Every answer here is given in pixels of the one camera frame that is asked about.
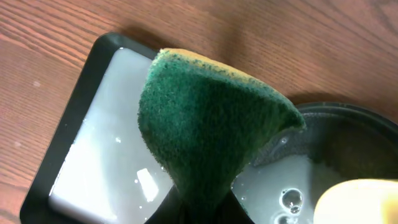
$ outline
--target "yellow object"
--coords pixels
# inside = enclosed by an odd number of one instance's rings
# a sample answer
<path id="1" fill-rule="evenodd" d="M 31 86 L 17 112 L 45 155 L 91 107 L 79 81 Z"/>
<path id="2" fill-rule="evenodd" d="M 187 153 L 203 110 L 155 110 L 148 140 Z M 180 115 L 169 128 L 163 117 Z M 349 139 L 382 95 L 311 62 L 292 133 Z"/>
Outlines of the yellow object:
<path id="1" fill-rule="evenodd" d="M 398 181 L 361 179 L 340 183 L 319 199 L 314 224 L 398 224 Z"/>

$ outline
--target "milky water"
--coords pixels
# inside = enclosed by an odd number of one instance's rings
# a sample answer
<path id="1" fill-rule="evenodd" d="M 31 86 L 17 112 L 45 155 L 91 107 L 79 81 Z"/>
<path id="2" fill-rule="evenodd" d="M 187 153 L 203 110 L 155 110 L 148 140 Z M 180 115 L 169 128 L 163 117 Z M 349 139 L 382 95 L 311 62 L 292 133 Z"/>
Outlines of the milky water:
<path id="1" fill-rule="evenodd" d="M 247 165 L 232 189 L 255 223 L 310 224 L 318 198 L 342 181 L 324 164 L 289 156 L 266 166 Z"/>

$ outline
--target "green scouring pad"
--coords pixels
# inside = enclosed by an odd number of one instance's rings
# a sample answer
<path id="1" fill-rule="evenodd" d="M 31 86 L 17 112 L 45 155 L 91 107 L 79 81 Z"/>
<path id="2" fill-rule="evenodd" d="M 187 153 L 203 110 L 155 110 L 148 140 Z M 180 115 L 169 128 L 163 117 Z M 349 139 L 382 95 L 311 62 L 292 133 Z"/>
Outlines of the green scouring pad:
<path id="1" fill-rule="evenodd" d="M 138 123 L 193 219 L 213 215 L 271 137 L 305 127 L 295 106 L 270 86 L 182 49 L 163 49 L 153 61 Z"/>

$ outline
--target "wooden table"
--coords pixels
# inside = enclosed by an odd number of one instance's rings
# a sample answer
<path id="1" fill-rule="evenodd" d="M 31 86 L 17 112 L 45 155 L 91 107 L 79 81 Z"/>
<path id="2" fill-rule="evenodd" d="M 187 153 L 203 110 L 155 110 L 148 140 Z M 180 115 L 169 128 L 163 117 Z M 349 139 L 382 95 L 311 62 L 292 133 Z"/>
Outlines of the wooden table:
<path id="1" fill-rule="evenodd" d="M 396 0 L 0 0 L 0 223 L 20 205 L 95 39 L 116 31 L 398 121 Z"/>

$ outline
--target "white liquid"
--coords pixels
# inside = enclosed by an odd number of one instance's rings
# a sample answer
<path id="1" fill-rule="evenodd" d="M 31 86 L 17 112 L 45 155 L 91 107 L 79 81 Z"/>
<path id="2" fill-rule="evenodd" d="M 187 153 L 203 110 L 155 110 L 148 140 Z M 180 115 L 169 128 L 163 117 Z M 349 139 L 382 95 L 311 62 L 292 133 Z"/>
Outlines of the white liquid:
<path id="1" fill-rule="evenodd" d="M 289 156 L 266 166 L 247 165 L 233 184 L 233 192 L 248 211 L 254 223 L 273 224 L 281 216 L 294 223 L 313 223 L 317 199 L 331 186 L 345 181 L 323 164 L 314 164 L 307 156 Z M 292 214 L 281 205 L 283 191 L 301 192 L 300 211 Z"/>

